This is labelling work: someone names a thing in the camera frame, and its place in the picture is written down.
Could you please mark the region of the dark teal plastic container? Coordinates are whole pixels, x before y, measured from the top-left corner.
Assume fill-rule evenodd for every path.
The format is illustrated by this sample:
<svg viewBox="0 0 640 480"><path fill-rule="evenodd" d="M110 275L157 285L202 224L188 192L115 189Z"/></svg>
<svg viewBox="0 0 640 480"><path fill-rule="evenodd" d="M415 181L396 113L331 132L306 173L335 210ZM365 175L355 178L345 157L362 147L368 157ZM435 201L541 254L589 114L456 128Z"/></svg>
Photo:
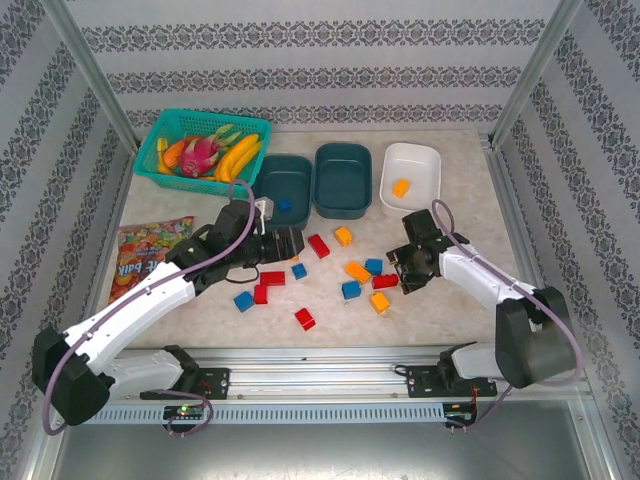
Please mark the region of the dark teal plastic container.
<svg viewBox="0 0 640 480"><path fill-rule="evenodd" d="M333 142L316 150L312 197L321 217L363 217L372 202L372 186L372 156L363 145Z"/></svg>
<svg viewBox="0 0 640 480"><path fill-rule="evenodd" d="M267 156L262 163L254 192L274 202L274 213L267 229L293 226L306 228L311 213L312 163L303 156L277 154ZM278 201L289 198L293 208L288 213L278 209Z"/></svg>

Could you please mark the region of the yellow toy banana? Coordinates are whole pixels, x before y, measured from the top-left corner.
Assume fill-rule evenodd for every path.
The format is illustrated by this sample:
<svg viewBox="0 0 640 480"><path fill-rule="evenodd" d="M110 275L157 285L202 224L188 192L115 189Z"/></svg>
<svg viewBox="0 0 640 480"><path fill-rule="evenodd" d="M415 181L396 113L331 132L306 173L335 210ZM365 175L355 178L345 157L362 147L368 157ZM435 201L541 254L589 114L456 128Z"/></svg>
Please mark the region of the yellow toy banana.
<svg viewBox="0 0 640 480"><path fill-rule="evenodd" d="M241 171L249 164L249 162L259 153L262 148L262 142L258 140L258 142L251 147L235 164L233 164L230 168L230 175L226 177L223 183L230 183L232 180L235 180Z"/></svg>
<svg viewBox="0 0 640 480"><path fill-rule="evenodd" d="M235 164L251 147L253 147L258 140L258 134L251 134L244 137L240 142L234 145L220 160L215 170L214 177L218 181L225 181L226 177L230 175L231 166Z"/></svg>

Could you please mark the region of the white plastic container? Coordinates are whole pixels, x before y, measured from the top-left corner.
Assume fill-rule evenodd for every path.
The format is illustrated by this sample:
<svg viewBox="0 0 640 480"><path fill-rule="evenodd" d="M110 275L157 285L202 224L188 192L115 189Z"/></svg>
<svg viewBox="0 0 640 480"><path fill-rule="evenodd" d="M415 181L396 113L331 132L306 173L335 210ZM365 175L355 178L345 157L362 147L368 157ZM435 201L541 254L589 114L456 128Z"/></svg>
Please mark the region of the white plastic container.
<svg viewBox="0 0 640 480"><path fill-rule="evenodd" d="M439 152L425 145L397 142L385 151L379 198L385 215L404 217L415 211L430 209L440 197L442 160ZM399 179L411 183L403 198L392 194Z"/></svg>

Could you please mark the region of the colourful candy bag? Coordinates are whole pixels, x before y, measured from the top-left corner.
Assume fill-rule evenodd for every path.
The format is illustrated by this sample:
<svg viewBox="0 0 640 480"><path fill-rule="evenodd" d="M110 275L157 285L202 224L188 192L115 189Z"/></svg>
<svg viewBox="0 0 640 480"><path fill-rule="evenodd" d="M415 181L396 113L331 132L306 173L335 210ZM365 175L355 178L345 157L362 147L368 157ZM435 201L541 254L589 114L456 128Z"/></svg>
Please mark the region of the colourful candy bag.
<svg viewBox="0 0 640 480"><path fill-rule="evenodd" d="M193 216L163 222L127 225L118 228L116 270L108 303L111 304L137 286L166 254L192 233Z"/></svg>

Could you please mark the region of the pink toy dragon fruit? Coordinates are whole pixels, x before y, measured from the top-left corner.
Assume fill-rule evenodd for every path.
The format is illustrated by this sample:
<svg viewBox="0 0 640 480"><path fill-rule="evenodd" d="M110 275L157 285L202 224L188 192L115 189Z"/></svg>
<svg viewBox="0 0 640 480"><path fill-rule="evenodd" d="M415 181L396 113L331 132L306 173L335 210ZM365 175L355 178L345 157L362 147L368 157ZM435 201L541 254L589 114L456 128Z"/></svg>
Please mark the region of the pink toy dragon fruit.
<svg viewBox="0 0 640 480"><path fill-rule="evenodd" d="M238 139L241 132L232 132L233 125L219 127L213 134L192 138L183 149L179 168L183 176L198 178L205 176L220 161L220 156Z"/></svg>

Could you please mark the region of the orange toy fruit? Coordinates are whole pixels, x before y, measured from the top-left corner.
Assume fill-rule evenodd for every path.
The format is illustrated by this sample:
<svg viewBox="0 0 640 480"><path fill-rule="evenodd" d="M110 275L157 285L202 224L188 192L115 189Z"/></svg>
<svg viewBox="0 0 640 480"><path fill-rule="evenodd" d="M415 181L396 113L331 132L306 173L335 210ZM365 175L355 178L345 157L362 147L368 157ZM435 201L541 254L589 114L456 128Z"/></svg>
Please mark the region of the orange toy fruit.
<svg viewBox="0 0 640 480"><path fill-rule="evenodd" d="M169 169L175 169L180 162L182 153L185 149L186 140L180 140L169 146L162 155L164 165Z"/></svg>

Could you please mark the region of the small yellow toy fruit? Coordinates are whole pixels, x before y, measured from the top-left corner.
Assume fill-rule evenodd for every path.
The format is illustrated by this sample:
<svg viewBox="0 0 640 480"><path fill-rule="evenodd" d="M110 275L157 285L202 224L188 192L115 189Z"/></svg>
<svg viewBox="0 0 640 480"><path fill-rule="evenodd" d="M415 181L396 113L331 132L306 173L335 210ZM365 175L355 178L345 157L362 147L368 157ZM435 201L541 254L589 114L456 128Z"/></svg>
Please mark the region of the small yellow toy fruit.
<svg viewBox="0 0 640 480"><path fill-rule="evenodd" d="M173 175L173 171L164 162L164 152L167 148L167 139L159 137L156 142L157 172L162 175Z"/></svg>

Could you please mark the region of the teal plastic mesh basket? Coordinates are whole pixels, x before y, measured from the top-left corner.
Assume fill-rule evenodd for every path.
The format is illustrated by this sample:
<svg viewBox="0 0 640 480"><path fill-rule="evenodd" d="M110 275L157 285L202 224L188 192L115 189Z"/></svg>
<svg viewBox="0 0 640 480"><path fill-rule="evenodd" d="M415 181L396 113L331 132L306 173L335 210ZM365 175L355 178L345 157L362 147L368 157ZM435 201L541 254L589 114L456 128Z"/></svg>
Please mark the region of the teal plastic mesh basket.
<svg viewBox="0 0 640 480"><path fill-rule="evenodd" d="M218 181L214 177L218 164L205 176L190 178L183 176L179 165L173 171L173 175L162 175L157 172L156 142L159 137L166 138L168 147L185 139L186 144L194 137L205 137L213 134L219 127L232 124L232 132L240 131L238 139L228 148L229 151L244 137L258 134L262 148L259 153L241 171L236 179L252 185L262 166L266 154L266 148L271 137L271 124L263 119L225 115L209 112L197 112L191 110L167 110L163 112L151 129L151 133L143 143L134 164L137 175L146 177L158 186L167 189L182 190L192 193L203 193L224 196L227 194L229 183Z"/></svg>

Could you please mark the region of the brushed metal panel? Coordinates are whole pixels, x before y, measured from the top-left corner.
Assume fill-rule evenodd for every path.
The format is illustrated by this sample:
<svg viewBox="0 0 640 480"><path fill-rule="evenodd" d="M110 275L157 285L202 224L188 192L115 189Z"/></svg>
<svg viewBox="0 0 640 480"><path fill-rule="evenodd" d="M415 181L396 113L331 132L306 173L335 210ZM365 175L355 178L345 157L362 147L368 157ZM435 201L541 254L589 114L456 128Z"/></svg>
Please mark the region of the brushed metal panel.
<svg viewBox="0 0 640 480"><path fill-rule="evenodd" d="M518 438L436 425L90 426L63 440L52 480L600 480L566 433Z"/></svg>

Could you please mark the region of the aluminium side rail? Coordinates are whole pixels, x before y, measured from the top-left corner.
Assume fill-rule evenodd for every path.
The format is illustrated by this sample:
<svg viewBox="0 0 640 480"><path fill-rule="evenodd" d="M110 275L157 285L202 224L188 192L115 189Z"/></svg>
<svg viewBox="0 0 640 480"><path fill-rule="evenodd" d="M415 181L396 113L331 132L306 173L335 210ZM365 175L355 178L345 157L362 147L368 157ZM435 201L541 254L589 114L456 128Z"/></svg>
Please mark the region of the aluminium side rail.
<svg viewBox="0 0 640 480"><path fill-rule="evenodd" d="M88 234L79 269L74 277L73 295L67 304L69 320L62 330L91 317L99 307L101 292L114 249L116 229L119 225L128 195L133 164L137 151L126 158L118 157L107 176L95 212L94 224Z"/></svg>
<svg viewBox="0 0 640 480"><path fill-rule="evenodd" d="M501 151L491 145L487 135L480 134L479 140L513 257L510 264L507 264L506 260L499 260L497 254L489 254L490 261L527 284L537 287L553 286L562 291L563 285L548 280L538 265L521 205ZM513 401L578 401L592 400L593 393L586 372L583 371L579 380L571 385L543 386L534 384L526 389L514 389L507 399Z"/></svg>

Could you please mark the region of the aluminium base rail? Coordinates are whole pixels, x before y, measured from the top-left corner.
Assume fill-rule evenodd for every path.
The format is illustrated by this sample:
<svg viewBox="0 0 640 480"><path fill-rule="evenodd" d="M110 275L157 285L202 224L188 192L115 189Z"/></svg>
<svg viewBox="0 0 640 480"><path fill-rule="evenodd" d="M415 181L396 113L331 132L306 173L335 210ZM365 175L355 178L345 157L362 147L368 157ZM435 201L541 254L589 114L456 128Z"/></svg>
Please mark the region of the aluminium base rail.
<svg viewBox="0 0 640 480"><path fill-rule="evenodd" d="M52 404L57 410L73 398L97 403L96 413L109 401L125 398L170 399L166 390L185 372L199 368L228 368L226 400L241 398L400 397L408 395L407 366L436 366L443 348L330 347L267 349L126 350L100 373L92 372L82 355L64 366Z"/></svg>

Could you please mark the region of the aluminium frame post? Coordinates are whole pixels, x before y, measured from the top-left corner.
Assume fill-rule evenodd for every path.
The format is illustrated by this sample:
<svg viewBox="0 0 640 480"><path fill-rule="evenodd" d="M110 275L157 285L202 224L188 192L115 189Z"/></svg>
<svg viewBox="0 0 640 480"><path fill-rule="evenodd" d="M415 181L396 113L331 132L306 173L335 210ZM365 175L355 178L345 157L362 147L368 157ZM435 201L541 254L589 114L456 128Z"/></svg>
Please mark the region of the aluminium frame post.
<svg viewBox="0 0 640 480"><path fill-rule="evenodd" d="M100 67L84 34L74 20L65 0L39 0L56 31L73 56L76 65L93 90L120 140L129 152L138 151L140 141L124 108Z"/></svg>
<svg viewBox="0 0 640 480"><path fill-rule="evenodd" d="M555 49L583 3L584 0L559 1L493 130L487 135L480 136L480 142L485 151L494 150L504 143L529 95L537 85Z"/></svg>

